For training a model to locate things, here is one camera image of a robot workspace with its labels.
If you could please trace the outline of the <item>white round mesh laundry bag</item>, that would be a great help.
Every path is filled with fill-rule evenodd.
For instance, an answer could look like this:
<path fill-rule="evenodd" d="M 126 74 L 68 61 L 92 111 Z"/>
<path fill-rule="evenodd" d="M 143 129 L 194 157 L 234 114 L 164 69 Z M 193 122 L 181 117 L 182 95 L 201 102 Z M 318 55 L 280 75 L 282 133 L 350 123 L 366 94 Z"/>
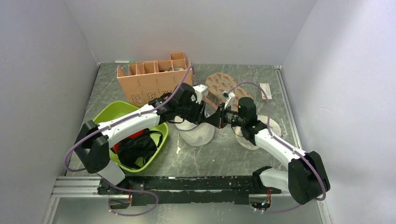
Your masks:
<path fill-rule="evenodd" d="M 215 130 L 210 124 L 196 125 L 178 116 L 175 117 L 174 122 L 182 139 L 191 146 L 203 146 L 213 139 Z"/>

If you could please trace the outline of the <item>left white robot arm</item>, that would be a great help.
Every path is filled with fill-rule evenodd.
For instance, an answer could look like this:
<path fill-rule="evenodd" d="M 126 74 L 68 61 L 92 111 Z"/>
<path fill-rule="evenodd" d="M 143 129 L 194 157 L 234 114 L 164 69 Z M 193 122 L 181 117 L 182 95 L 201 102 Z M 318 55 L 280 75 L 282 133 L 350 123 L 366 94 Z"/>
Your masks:
<path fill-rule="evenodd" d="M 187 83 L 178 85 L 172 93 L 165 93 L 149 101 L 140 109 L 99 124 L 85 122 L 71 148 L 89 174 L 107 179 L 117 194 L 127 192 L 129 180 L 121 167 L 110 159 L 110 148 L 130 135 L 173 120 L 176 116 L 191 123 L 204 117 L 204 96 L 208 88 Z"/>

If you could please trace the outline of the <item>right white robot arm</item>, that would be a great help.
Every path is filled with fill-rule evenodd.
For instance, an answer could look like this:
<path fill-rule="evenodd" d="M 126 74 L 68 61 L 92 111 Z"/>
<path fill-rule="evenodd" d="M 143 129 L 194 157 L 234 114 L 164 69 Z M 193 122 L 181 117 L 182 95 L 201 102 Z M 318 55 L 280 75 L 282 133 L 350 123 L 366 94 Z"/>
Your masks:
<path fill-rule="evenodd" d="M 268 188 L 284 190 L 300 205 L 325 199 L 330 183 L 320 155 L 315 151 L 305 152 L 275 135 L 269 125 L 258 119 L 251 98 L 241 98 L 236 111 L 222 103 L 202 121 L 219 129 L 226 125 L 240 127 L 244 139 L 269 152 L 287 168 L 287 171 L 270 167 L 257 170 L 252 180 L 255 192 L 264 193 Z"/>

